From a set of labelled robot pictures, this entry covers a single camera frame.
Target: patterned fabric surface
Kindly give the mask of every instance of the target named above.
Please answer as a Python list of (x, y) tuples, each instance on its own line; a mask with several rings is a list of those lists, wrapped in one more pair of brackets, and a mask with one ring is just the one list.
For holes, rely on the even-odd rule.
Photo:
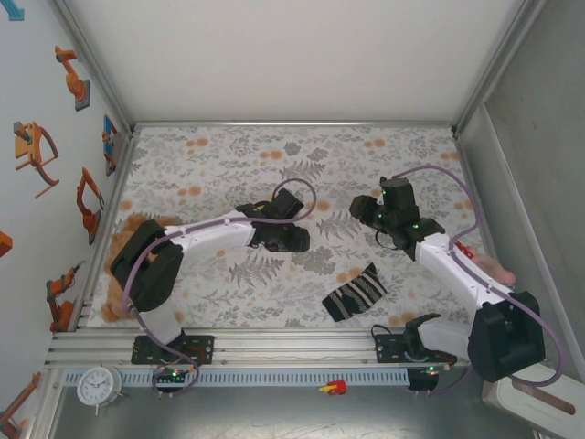
[[(447, 128), (212, 126), (145, 128), (122, 195), (115, 230), (141, 212), (182, 223), (209, 220), (235, 206), (268, 199), (289, 177), (309, 180), (317, 208), (299, 225), (311, 234), (305, 253), (232, 249), (184, 260), (172, 301), (184, 327), (369, 327), (401, 326), (414, 316), (439, 312), (465, 322), (469, 316), (452, 292), (403, 252), (378, 246), (374, 232), (349, 215), (353, 197), (379, 195), (381, 176), (423, 164), (445, 166), (463, 176)], [(453, 234), (473, 224), (470, 201), (457, 184), (436, 171), (409, 177), (422, 216)], [(309, 190), (291, 184), (305, 205)], [(380, 242), (390, 246), (381, 236)], [(464, 244), (481, 249), (479, 233)], [(321, 301), (369, 263), (388, 290), (362, 315), (335, 323)], [(88, 326), (105, 323), (100, 308), (110, 278), (94, 292)]]

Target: stuffed animal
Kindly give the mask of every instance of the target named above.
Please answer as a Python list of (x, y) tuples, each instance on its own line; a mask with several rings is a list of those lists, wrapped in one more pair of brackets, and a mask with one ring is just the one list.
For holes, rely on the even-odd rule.
[[(136, 318), (132, 314), (125, 315), (122, 312), (123, 289), (118, 284), (118, 281), (114, 279), (112, 272), (110, 271), (110, 266), (112, 265), (113, 260), (116, 259), (116, 256), (118, 256), (118, 253), (120, 253), (120, 251), (123, 249), (124, 245), (126, 245), (126, 243), (130, 240), (134, 232), (146, 220), (148, 220), (148, 218), (146, 218), (144, 215), (140, 213), (133, 213), (126, 220), (122, 231), (112, 235), (112, 242), (110, 243), (110, 256), (108, 257), (103, 267), (106, 273), (110, 275), (108, 297), (106, 299), (106, 303), (101, 307), (101, 317), (103, 317), (103, 320), (106, 322), (116, 322), (125, 318)], [(168, 217), (162, 217), (161, 219), (158, 219), (157, 222), (162, 227), (174, 226), (177, 224), (175, 219)]]

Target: black mounting bracket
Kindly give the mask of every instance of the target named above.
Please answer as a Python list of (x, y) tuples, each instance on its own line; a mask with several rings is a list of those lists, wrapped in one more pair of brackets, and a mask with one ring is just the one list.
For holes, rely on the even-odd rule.
[(410, 391), (434, 391), (439, 384), (439, 374), (427, 373), (425, 369), (408, 368)]
[(452, 364), (457, 360), (456, 357), (436, 351), (428, 351), (428, 357), (415, 359), (407, 352), (407, 343), (403, 334), (376, 334), (374, 343), (376, 343), (376, 359), (380, 364), (412, 363), (413, 367), (419, 364), (420, 367), (426, 368), (428, 363)]
[[(212, 336), (180, 335), (167, 346), (191, 357), (199, 366), (211, 364), (215, 338)], [(177, 363), (177, 357), (160, 348), (148, 336), (138, 336), (132, 348), (132, 364), (161, 366), (168, 363), (174, 365), (189, 364), (183, 359)]]

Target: white wall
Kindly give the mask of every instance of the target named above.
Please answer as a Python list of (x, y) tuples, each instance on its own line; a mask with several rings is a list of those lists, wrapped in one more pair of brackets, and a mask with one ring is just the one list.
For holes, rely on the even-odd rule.
[[(0, 258), (0, 410), (14, 399), (42, 366), (51, 339), (46, 302), (47, 280), (58, 279), (91, 248), (76, 205), (76, 188), (85, 166), (107, 198), (115, 174), (105, 176), (101, 130), (106, 105), (91, 87), (90, 108), (75, 112), (65, 84), (65, 69), (55, 60), (56, 45), (70, 48), (48, 7), (39, 0), (18, 0), (24, 22), (9, 22), (0, 11), (0, 231), (14, 248)], [(73, 66), (83, 79), (87, 73)], [(35, 195), (45, 183), (31, 166), (16, 171), (13, 123), (37, 122), (53, 137), (59, 158), (46, 166), (59, 183), (45, 195)], [(41, 143), (43, 157), (49, 157)], [(87, 190), (86, 205), (98, 208)], [(86, 264), (71, 294), (83, 287)]]
[(68, 0), (136, 121), (454, 122), (521, 0)]

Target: striped sock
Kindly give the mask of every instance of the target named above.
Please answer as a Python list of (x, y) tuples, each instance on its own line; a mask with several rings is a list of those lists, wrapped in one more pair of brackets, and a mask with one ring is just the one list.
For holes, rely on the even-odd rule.
[(341, 285), (323, 301), (323, 306), (335, 322), (347, 320), (355, 314), (365, 313), (384, 294), (376, 266), (371, 263), (356, 279)]

